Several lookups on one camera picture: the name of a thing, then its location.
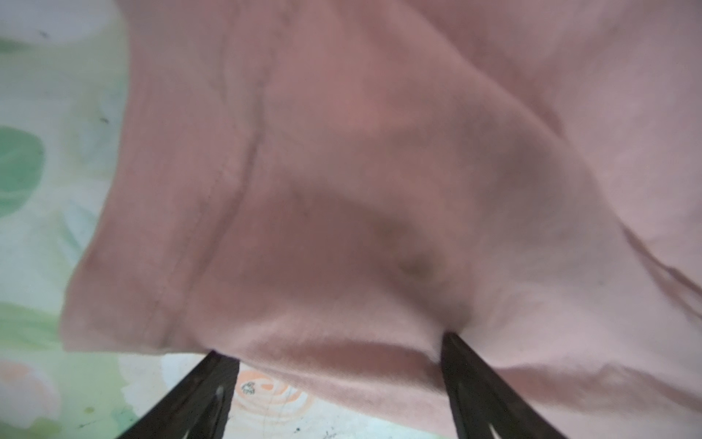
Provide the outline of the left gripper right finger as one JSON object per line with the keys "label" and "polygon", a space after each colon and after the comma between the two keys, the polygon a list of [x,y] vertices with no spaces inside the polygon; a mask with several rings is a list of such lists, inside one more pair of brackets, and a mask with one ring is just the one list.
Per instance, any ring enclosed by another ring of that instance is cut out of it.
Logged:
{"label": "left gripper right finger", "polygon": [[460,439],[565,439],[457,334],[442,336],[442,378]]}

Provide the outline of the pink t-shirt with print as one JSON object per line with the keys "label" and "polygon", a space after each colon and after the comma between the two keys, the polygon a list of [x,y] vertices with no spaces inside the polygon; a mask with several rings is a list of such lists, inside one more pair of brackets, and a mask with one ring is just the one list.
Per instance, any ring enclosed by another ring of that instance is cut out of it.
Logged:
{"label": "pink t-shirt with print", "polygon": [[452,330],[572,438],[701,435],[698,1],[122,1],[70,350],[452,435]]}

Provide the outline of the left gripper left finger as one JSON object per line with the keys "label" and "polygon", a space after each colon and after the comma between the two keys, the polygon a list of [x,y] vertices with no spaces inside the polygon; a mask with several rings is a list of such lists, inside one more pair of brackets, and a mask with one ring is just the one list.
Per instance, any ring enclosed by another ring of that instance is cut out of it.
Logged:
{"label": "left gripper left finger", "polygon": [[215,351],[119,439],[221,439],[241,362]]}

